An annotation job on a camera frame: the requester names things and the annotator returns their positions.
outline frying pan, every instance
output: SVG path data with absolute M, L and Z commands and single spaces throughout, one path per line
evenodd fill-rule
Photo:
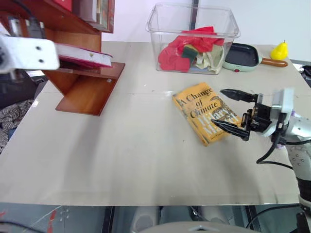
M 223 67 L 234 72 L 249 72 L 259 64 L 266 64 L 275 67 L 286 67 L 285 61 L 262 58 L 258 55 L 257 49 L 246 44 L 232 43 L 231 48 L 225 57 Z

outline red book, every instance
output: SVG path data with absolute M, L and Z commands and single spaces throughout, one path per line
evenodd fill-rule
M 72 0 L 54 0 L 62 7 L 66 8 L 69 11 L 72 11 Z
M 59 60 L 75 63 L 87 68 L 111 67 L 109 54 L 96 52 L 72 45 L 55 43 Z

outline white wall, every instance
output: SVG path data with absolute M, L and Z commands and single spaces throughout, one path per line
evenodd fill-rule
M 116 0 L 114 33 L 104 41 L 149 42 L 145 25 L 152 7 L 160 0 Z M 166 2 L 190 3 L 191 0 Z M 289 58 L 311 61 L 310 0 L 200 0 L 200 5 L 231 8 L 241 37 L 236 42 L 279 44 L 288 42 Z

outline yellow pear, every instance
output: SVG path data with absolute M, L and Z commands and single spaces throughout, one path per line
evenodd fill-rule
M 270 56 L 275 60 L 284 60 L 287 57 L 287 54 L 287 43 L 284 41 L 271 51 Z

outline red cloth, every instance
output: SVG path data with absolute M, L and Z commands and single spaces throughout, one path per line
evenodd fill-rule
M 214 27 L 203 27 L 191 31 L 182 31 L 182 33 L 216 34 Z M 222 46 L 224 39 L 179 35 L 160 53 L 158 61 L 161 69 L 187 72 L 190 69 L 190 59 L 182 58 L 181 54 L 184 46 L 188 44 L 194 46 L 199 52 L 210 52 L 213 49 L 213 44 Z

